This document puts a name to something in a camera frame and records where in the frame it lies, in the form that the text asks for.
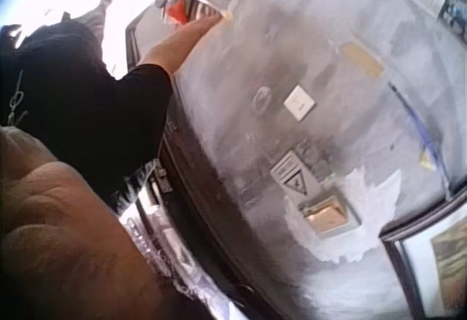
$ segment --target hand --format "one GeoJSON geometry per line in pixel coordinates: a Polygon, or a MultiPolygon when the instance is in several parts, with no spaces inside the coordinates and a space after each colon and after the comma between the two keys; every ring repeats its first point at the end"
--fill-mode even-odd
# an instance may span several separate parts
{"type": "Polygon", "coordinates": [[[0,136],[1,273],[17,318],[157,319],[161,281],[104,202],[37,139],[0,136]]]}
{"type": "Polygon", "coordinates": [[[179,70],[200,39],[221,20],[221,17],[210,16],[187,23],[162,43],[153,47],[139,64],[157,65],[169,75],[173,75],[179,70]]]}

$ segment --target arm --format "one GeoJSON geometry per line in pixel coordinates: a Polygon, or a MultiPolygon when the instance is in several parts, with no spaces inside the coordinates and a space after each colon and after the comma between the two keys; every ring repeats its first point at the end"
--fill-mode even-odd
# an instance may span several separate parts
{"type": "Polygon", "coordinates": [[[217,23],[221,17],[203,17],[188,23],[162,43],[153,47],[139,62],[139,65],[152,64],[162,67],[169,75],[173,75],[201,38],[217,23]]]}

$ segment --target fingers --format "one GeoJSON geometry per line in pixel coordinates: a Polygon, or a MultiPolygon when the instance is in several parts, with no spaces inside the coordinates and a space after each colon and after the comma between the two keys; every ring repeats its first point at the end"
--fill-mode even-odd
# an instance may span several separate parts
{"type": "Polygon", "coordinates": [[[196,22],[204,29],[206,32],[211,28],[216,26],[220,21],[222,21],[222,16],[206,16],[196,22]]]}
{"type": "Polygon", "coordinates": [[[18,180],[56,158],[36,138],[14,127],[0,127],[1,163],[6,180],[18,180]]]}

